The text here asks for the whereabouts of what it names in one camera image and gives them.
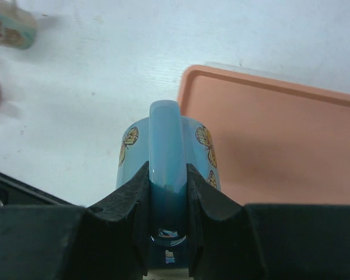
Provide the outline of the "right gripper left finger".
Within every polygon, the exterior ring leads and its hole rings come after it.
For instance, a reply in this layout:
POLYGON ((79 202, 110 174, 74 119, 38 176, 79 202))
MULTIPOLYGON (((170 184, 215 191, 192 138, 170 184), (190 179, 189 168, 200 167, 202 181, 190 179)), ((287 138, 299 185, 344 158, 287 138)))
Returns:
POLYGON ((149 165, 90 207, 0 206, 0 279, 142 279, 149 165))

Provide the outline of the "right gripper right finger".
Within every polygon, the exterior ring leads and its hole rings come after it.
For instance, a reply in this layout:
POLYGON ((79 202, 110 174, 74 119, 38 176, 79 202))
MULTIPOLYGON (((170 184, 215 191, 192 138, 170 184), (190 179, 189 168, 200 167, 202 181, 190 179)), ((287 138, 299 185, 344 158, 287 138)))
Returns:
POLYGON ((350 206, 239 205, 187 166, 194 279, 350 279, 350 206))

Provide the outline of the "blue mug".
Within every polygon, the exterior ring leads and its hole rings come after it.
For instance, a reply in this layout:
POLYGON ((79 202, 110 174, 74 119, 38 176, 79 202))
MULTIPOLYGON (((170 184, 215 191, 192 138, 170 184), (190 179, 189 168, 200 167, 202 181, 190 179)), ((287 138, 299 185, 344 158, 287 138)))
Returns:
POLYGON ((152 103, 149 116, 133 123, 122 136, 116 186, 127 183, 149 163, 151 269, 184 268, 187 257, 187 165, 220 189, 210 131, 182 116, 176 101, 152 103))

